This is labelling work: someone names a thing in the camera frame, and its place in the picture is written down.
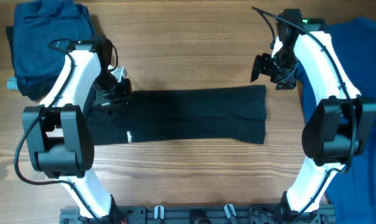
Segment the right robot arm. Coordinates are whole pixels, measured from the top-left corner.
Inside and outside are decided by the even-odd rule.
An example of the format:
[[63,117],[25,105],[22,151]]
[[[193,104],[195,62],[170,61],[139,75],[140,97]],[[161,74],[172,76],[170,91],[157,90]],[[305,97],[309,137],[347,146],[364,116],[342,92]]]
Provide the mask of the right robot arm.
[[376,102],[363,97],[346,75],[332,46],[323,19],[305,19],[299,9],[272,16],[271,54],[257,55],[251,81],[263,74],[277,90],[296,87],[302,66],[315,98],[315,110],[306,122],[301,142],[304,163],[294,184],[283,194],[278,216],[285,222],[311,215],[336,174],[345,174],[355,156],[365,149],[376,115]]

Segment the black t-shirt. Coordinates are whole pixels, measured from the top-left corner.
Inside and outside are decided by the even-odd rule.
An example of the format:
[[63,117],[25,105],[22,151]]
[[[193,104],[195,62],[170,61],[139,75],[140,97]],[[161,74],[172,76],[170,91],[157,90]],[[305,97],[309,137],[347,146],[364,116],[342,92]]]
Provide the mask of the black t-shirt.
[[266,87],[134,91],[110,110],[93,109],[86,119],[96,145],[174,139],[265,139]]

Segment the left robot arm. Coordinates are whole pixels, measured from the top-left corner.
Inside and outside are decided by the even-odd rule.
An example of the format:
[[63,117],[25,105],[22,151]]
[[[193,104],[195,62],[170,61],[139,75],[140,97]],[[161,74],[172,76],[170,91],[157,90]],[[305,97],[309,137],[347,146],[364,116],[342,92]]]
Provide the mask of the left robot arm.
[[84,117],[91,108],[126,102],[131,93],[124,68],[111,65],[117,50],[105,35],[67,40],[65,49],[54,41],[48,46],[65,54],[65,63],[47,96],[23,111],[24,134],[14,154],[14,170],[23,182],[41,185],[20,171],[19,155],[27,144],[32,167],[48,177],[43,185],[64,186],[80,209],[82,223],[126,223],[92,168],[94,142]]

